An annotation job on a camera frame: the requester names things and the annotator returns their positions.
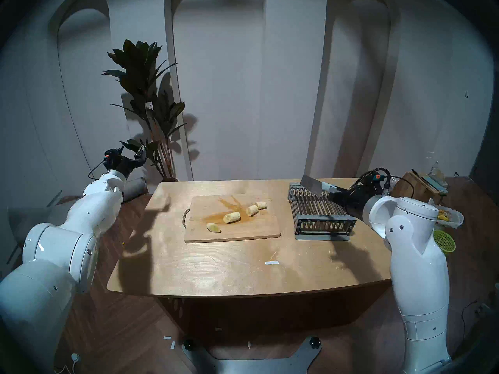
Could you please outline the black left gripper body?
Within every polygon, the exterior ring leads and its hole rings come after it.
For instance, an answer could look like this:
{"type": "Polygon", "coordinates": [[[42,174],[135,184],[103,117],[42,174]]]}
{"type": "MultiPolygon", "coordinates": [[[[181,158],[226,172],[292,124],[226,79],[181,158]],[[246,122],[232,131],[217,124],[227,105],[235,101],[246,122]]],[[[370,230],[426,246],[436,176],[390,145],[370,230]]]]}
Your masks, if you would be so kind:
{"type": "Polygon", "coordinates": [[[119,172],[127,180],[134,169],[142,166],[142,160],[127,157],[111,158],[111,170],[119,172]]]}

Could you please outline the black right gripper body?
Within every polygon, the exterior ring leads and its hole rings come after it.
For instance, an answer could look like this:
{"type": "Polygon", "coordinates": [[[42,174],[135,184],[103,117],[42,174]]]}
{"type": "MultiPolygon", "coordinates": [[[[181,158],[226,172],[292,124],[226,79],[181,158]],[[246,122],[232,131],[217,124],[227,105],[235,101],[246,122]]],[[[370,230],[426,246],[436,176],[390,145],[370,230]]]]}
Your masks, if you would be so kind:
{"type": "Polygon", "coordinates": [[[346,205],[339,205],[345,212],[355,218],[363,218],[363,211],[368,201],[375,196],[381,196],[383,193],[379,183],[364,185],[357,184],[353,190],[348,194],[348,203],[346,205]]]}

